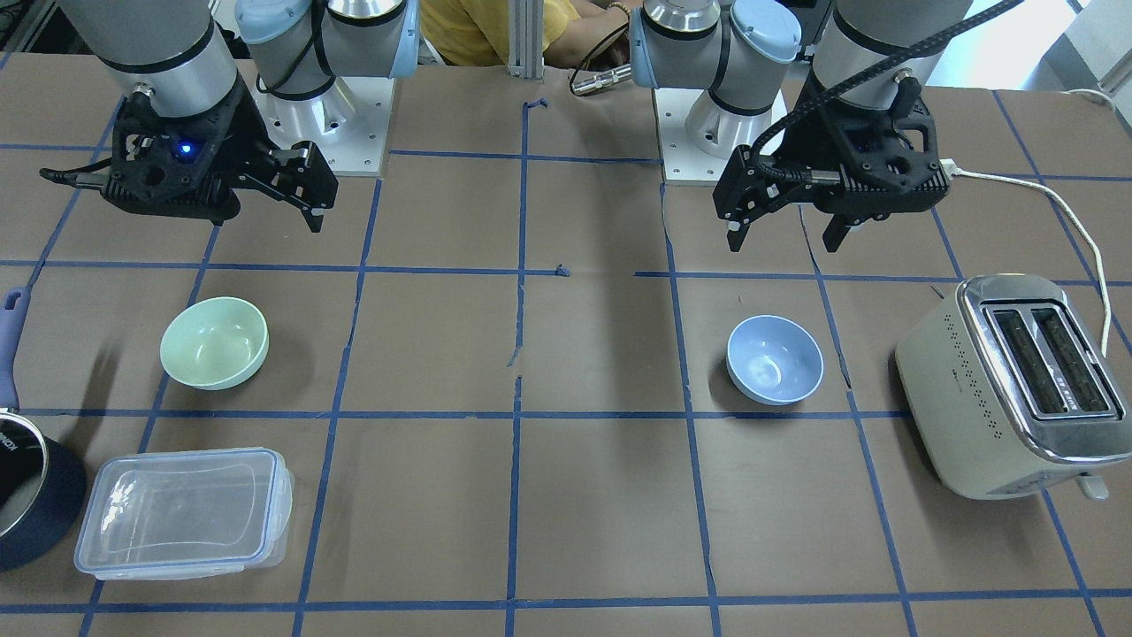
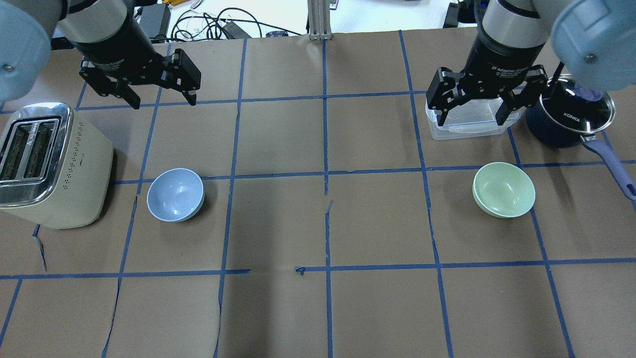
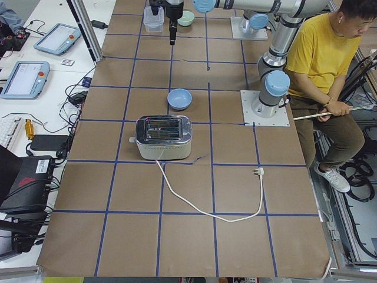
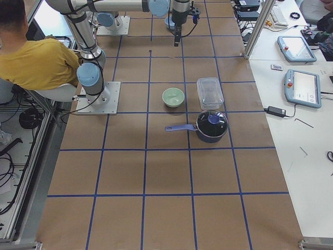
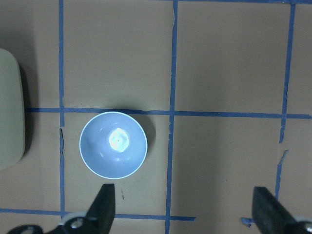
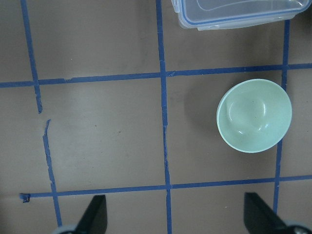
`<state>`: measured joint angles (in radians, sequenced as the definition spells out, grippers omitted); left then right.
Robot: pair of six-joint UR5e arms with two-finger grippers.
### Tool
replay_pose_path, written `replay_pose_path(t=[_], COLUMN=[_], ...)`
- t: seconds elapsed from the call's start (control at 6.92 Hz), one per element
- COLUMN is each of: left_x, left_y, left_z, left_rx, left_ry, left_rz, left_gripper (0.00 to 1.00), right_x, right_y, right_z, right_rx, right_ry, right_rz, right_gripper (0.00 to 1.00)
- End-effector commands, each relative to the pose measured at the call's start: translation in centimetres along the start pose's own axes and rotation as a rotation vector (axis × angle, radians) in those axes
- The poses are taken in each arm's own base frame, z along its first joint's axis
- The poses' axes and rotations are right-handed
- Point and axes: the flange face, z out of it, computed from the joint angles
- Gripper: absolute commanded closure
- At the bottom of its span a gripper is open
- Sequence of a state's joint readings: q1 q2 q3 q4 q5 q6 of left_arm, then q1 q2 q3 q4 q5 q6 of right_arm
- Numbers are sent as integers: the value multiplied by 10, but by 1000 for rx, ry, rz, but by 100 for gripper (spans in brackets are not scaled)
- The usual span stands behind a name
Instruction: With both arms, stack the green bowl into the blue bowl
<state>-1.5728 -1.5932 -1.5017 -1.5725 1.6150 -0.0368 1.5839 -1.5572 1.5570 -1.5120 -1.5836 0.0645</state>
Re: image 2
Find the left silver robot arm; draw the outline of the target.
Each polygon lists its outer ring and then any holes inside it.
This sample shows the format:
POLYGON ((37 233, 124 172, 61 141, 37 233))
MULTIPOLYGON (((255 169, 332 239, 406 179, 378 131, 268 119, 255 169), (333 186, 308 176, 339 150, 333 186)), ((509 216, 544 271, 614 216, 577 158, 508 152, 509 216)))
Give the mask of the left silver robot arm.
POLYGON ((157 52, 134 18, 154 0, 3 0, 0 3, 3 102, 26 96, 48 63, 56 29, 82 56, 79 75, 100 96, 138 109, 133 86, 155 85, 197 103, 202 74, 181 48, 157 52))

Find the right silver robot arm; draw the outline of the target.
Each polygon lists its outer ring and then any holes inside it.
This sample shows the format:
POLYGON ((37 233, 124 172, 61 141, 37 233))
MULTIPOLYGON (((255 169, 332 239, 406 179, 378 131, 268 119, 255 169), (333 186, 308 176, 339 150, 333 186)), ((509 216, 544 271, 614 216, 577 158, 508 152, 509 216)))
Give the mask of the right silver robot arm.
POLYGON ((622 90, 635 84, 633 0, 471 0, 477 36, 463 70, 440 67, 427 90, 438 125, 472 100, 500 98, 497 124, 532 106, 548 83, 535 61, 549 41, 584 88, 622 90))

